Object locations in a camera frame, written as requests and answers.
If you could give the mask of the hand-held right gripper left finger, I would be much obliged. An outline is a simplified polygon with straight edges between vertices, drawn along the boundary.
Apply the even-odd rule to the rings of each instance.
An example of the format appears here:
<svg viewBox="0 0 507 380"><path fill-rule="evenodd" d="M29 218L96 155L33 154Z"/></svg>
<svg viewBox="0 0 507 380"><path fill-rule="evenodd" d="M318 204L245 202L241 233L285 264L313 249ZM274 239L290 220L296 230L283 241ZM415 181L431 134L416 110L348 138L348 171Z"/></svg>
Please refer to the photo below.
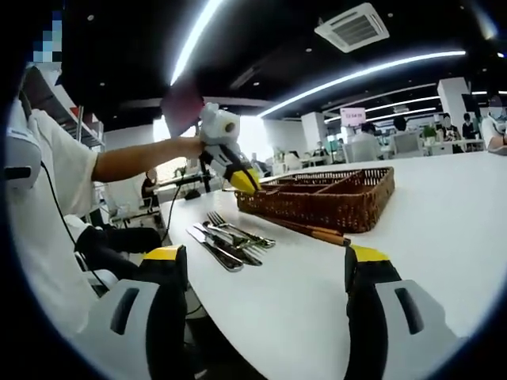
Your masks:
<svg viewBox="0 0 507 380"><path fill-rule="evenodd" d="M187 378L188 289L184 245L154 249L134 279L122 279L89 312L74 344L107 379Z"/></svg>

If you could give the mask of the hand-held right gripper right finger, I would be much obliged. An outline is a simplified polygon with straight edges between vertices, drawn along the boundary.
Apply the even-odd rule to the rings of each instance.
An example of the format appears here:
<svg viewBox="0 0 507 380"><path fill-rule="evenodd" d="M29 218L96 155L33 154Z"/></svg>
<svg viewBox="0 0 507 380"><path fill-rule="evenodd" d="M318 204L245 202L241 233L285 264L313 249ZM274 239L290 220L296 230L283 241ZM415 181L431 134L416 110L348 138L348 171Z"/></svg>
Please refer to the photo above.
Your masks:
<svg viewBox="0 0 507 380"><path fill-rule="evenodd" d="M463 343L444 307L376 249L346 246L345 292L347 379L426 379Z"/></svg>

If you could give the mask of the person's left hand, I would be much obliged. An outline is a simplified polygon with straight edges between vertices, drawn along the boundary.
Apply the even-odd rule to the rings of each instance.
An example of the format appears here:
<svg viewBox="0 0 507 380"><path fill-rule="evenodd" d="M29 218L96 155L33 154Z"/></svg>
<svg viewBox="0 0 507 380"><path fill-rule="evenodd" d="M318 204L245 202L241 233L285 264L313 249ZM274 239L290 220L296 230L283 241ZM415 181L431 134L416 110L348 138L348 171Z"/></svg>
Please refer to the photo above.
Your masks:
<svg viewBox="0 0 507 380"><path fill-rule="evenodd" d="M178 139L178 143L180 147L181 157L189 159L198 158L204 150L204 143L200 140L198 136L180 137Z"/></svg>

